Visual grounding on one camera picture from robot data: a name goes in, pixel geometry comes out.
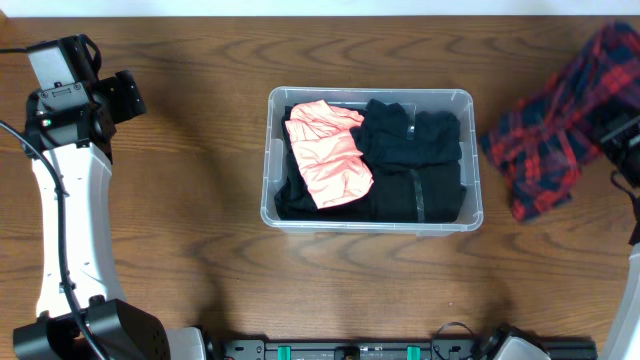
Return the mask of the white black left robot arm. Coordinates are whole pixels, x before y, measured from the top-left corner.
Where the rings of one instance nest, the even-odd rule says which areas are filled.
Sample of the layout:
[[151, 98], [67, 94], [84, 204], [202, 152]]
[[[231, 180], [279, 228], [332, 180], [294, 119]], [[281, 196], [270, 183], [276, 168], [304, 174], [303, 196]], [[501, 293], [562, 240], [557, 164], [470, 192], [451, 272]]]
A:
[[43, 216], [42, 285], [32, 324], [16, 328], [20, 359], [208, 359], [198, 327], [166, 329], [126, 300], [115, 268], [109, 213], [111, 140], [143, 115], [132, 74], [103, 78], [86, 35], [26, 48], [39, 86], [17, 139], [31, 160]]

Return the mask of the black taped garment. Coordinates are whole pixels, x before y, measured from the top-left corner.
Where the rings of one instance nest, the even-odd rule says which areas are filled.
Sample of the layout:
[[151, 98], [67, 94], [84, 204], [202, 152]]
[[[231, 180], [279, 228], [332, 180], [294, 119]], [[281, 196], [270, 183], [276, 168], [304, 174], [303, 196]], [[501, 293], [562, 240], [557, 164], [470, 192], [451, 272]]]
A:
[[452, 223], [466, 197], [458, 162], [409, 168], [372, 168], [374, 183], [367, 194], [369, 218], [375, 222]]

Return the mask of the red black plaid shirt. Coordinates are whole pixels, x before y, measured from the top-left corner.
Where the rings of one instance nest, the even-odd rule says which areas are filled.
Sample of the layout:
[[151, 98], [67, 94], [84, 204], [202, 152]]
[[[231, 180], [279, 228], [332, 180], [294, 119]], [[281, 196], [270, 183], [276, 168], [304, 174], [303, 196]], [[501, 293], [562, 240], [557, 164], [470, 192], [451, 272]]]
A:
[[479, 140], [506, 180], [514, 219], [528, 221], [569, 201], [582, 168], [601, 153], [597, 128], [638, 111], [639, 34], [610, 23]]

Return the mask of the dark pants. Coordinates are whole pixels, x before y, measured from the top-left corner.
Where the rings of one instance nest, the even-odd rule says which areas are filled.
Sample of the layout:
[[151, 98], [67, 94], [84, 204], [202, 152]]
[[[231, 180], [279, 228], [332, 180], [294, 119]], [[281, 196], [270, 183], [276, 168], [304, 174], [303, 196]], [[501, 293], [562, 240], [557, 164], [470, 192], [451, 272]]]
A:
[[277, 213], [281, 220], [304, 221], [366, 221], [370, 219], [371, 206], [367, 196], [353, 202], [319, 209], [301, 176], [292, 150], [290, 135], [285, 122], [290, 119], [292, 107], [286, 106], [280, 120], [285, 144], [284, 164], [287, 177], [284, 185], [274, 196]]

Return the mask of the pink garment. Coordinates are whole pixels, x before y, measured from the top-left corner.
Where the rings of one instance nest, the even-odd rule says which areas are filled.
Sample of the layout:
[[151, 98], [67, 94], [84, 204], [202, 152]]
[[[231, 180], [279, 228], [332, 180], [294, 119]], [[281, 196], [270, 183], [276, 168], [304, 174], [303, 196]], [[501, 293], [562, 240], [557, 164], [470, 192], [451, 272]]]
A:
[[284, 122], [300, 175], [317, 208], [359, 200], [374, 184], [351, 135], [363, 122], [358, 111], [323, 100], [295, 105]]

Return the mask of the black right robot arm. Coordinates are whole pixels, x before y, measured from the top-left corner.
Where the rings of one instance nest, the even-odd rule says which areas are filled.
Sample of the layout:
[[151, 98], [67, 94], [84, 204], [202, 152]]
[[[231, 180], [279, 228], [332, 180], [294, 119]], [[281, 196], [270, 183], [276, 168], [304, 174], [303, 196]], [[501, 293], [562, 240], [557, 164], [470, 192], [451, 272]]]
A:
[[[607, 158], [616, 166], [611, 183], [625, 192], [639, 216], [639, 117], [621, 115], [597, 130], [597, 140]], [[623, 298], [601, 353], [595, 359], [637, 359], [639, 357], [639, 228], [635, 227], [629, 244], [629, 274]], [[551, 360], [551, 350], [527, 333], [503, 324], [476, 348], [474, 359]]]

